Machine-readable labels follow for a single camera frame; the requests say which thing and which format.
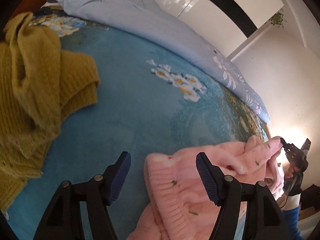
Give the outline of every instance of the sweater sleeve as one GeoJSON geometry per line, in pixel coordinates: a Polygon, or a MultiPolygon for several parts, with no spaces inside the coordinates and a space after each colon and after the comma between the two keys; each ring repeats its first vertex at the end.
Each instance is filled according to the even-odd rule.
{"type": "Polygon", "coordinates": [[[298,225],[298,217],[299,217],[299,207],[290,209],[290,210],[283,210],[282,214],[284,216],[284,220],[289,227],[289,231],[291,234],[292,240],[303,240],[301,237],[301,233],[297,227],[298,225]]]}

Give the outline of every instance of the pink sweater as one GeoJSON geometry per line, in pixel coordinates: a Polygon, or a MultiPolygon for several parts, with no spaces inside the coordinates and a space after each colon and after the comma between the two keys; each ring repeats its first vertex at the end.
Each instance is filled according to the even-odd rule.
{"type": "MultiPolygon", "coordinates": [[[[209,239],[220,208],[206,194],[196,169],[196,155],[205,152],[213,165],[240,182],[264,180],[276,193],[283,187],[283,174],[276,162],[281,147],[279,137],[262,144],[252,136],[247,143],[185,148],[173,156],[148,155],[144,174],[150,204],[127,240],[209,239]]],[[[245,210],[242,203],[239,218],[245,210]]]]}

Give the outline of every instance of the green plant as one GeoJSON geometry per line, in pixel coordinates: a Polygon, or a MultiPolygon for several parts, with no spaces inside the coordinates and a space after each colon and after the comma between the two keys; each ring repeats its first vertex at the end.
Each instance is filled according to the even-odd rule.
{"type": "Polygon", "coordinates": [[[271,21],[271,24],[272,25],[278,25],[278,27],[282,26],[283,27],[283,21],[286,21],[284,18],[283,18],[283,14],[281,12],[277,12],[275,15],[273,15],[270,19],[271,21]]]}

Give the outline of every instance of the yellow sweater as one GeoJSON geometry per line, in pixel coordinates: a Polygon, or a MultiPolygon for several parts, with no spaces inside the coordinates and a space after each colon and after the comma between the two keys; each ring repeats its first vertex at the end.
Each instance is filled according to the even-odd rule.
{"type": "Polygon", "coordinates": [[[98,101],[94,59],[60,48],[48,27],[29,26],[31,13],[7,23],[0,42],[0,209],[41,176],[51,142],[71,113],[98,101]]]}

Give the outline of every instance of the light blue comforter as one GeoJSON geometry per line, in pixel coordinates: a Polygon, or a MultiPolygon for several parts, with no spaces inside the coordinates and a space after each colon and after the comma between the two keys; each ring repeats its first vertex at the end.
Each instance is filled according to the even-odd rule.
{"type": "Polygon", "coordinates": [[[150,40],[199,67],[269,123],[267,110],[239,69],[155,0],[57,0],[73,16],[106,24],[150,40]]]}

